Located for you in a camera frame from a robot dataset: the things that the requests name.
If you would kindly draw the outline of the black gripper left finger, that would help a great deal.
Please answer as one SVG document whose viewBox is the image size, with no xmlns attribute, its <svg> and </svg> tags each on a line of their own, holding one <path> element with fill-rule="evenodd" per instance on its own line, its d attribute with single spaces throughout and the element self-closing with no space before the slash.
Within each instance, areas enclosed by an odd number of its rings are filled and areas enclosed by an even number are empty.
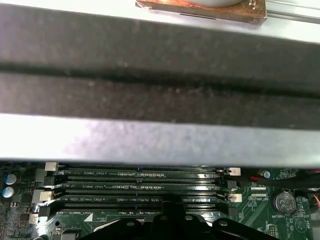
<svg viewBox="0 0 320 240">
<path fill-rule="evenodd" d="M 162 200 L 161 213 L 154 215 L 150 220 L 141 222 L 134 218 L 121 218 L 84 237 L 83 240 L 172 240 L 173 209 L 175 197 L 166 195 Z"/>
</svg>

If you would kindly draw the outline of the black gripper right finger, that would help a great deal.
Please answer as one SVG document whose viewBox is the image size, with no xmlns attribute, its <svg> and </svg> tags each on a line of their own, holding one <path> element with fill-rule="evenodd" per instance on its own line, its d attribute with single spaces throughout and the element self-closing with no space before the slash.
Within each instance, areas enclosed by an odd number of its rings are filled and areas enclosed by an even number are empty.
<svg viewBox="0 0 320 240">
<path fill-rule="evenodd" d="M 219 218 L 211 225 L 201 216 L 186 214 L 182 198 L 174 196 L 174 223 L 177 234 L 188 240 L 275 240 L 276 238 L 228 218 Z"/>
</svg>

